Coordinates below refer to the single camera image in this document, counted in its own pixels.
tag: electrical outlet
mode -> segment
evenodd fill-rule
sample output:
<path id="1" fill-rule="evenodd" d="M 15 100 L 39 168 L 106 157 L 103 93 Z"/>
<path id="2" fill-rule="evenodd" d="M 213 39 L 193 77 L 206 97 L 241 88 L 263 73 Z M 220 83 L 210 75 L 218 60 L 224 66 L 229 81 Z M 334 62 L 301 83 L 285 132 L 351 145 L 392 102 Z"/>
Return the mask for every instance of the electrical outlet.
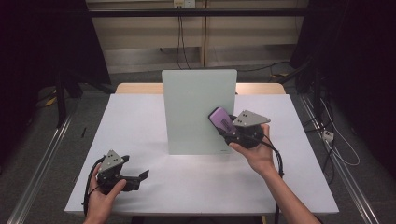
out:
<path id="1" fill-rule="evenodd" d="M 184 0 L 174 0 L 174 8 L 184 8 Z"/>
<path id="2" fill-rule="evenodd" d="M 334 139 L 334 133 L 325 130 L 322 134 L 322 139 L 327 140 L 330 143 Z"/>
<path id="3" fill-rule="evenodd" d="M 195 0 L 184 0 L 184 8 L 195 8 Z"/>

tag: human hand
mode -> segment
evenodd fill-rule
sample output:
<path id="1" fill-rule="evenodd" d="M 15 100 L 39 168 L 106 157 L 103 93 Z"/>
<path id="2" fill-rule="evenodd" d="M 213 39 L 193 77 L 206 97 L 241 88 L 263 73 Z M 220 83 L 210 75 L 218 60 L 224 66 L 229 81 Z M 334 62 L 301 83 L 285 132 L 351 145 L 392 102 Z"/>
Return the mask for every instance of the human hand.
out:
<path id="1" fill-rule="evenodd" d="M 265 136 L 269 138 L 270 126 L 267 124 L 262 124 L 261 126 Z M 262 141 L 271 144 L 268 138 L 264 137 Z M 263 144 L 246 149 L 237 143 L 230 143 L 229 147 L 244 155 L 250 167 L 263 177 L 265 174 L 276 170 L 273 160 L 273 150 Z"/>
<path id="2" fill-rule="evenodd" d="M 90 196 L 88 213 L 84 223 L 106 223 L 108 217 L 110 216 L 114 200 L 126 185 L 126 180 L 122 179 L 107 195 L 105 195 L 102 193 L 100 188 L 98 188 L 98 182 L 96 180 L 96 175 L 98 174 L 99 168 L 100 164 L 95 167 L 92 173 L 90 191 L 93 190 L 93 192 Z"/>

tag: white table surface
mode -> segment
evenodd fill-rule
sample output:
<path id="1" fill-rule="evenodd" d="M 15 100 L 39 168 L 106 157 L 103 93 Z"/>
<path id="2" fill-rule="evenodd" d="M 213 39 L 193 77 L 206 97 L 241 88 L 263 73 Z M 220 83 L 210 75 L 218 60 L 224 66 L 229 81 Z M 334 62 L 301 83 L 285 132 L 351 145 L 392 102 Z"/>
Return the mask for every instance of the white table surface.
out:
<path id="1" fill-rule="evenodd" d="M 271 139 L 283 158 L 286 183 L 315 214 L 337 213 L 288 95 L 237 95 L 235 115 L 243 109 L 271 119 Z M 111 95 L 78 182 L 64 209 L 82 214 L 88 173 L 110 149 L 130 155 L 122 175 L 150 170 L 140 190 L 122 192 L 113 213 L 132 215 L 264 215 L 276 203 L 262 178 L 237 152 L 228 155 L 169 155 L 163 95 Z"/>

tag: metal rail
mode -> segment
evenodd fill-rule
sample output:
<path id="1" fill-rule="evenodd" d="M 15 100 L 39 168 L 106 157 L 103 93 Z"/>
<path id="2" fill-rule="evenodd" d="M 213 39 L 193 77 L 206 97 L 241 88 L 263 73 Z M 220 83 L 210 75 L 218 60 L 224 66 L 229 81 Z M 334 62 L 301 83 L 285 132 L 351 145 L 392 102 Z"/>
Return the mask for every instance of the metal rail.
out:
<path id="1" fill-rule="evenodd" d="M 7 224 L 22 224 L 26 219 L 26 216 L 35 200 L 35 196 L 40 190 L 44 177 L 50 168 L 53 158 L 55 157 L 56 151 L 64 138 L 67 128 L 69 127 L 72 115 L 76 112 L 78 101 L 71 105 L 70 113 L 66 117 L 63 125 L 56 129 L 43 158 L 38 164 L 35 173 L 30 179 L 25 191 L 18 200 L 18 203 L 12 211 Z"/>
<path id="2" fill-rule="evenodd" d="M 311 109 L 313 107 L 311 101 L 303 94 L 300 95 L 300 98 L 301 101 L 303 102 L 306 113 L 309 115 L 309 118 L 312 119 L 315 128 L 318 129 L 320 125 L 318 124 L 317 120 L 314 119 L 315 114 Z M 327 141 L 324 140 L 322 141 L 324 142 L 328 153 L 330 153 L 331 150 L 334 150 L 336 153 L 339 154 L 336 147 L 332 149 L 332 147 Z M 334 155 L 334 153 L 331 153 L 331 158 L 334 163 L 334 167 L 337 169 L 338 174 L 341 176 L 344 185 L 346 186 L 347 191 L 349 192 L 357 209 L 361 213 L 361 217 L 363 218 L 364 223 L 379 224 L 380 223 L 379 219 L 376 217 L 373 207 L 370 205 L 369 201 L 367 200 L 363 191 L 359 187 L 352 173 L 349 172 L 347 165 L 339 161 L 338 158 Z"/>
<path id="3" fill-rule="evenodd" d="M 39 9 L 40 15 L 78 17 L 295 17 L 336 13 L 330 9 L 310 8 L 163 8 L 163 9 Z"/>

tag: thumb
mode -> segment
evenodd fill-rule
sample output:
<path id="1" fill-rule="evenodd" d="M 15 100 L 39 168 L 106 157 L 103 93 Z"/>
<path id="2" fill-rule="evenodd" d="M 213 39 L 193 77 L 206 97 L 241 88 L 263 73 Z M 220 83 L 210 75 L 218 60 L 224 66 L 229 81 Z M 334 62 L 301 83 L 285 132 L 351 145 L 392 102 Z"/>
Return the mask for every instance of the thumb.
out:
<path id="1" fill-rule="evenodd" d="M 119 195 L 122 191 L 122 189 L 125 187 L 126 185 L 126 180 L 122 179 L 120 180 L 114 187 L 113 189 L 107 194 L 107 197 L 111 198 L 112 200 L 114 200 L 117 195 Z"/>

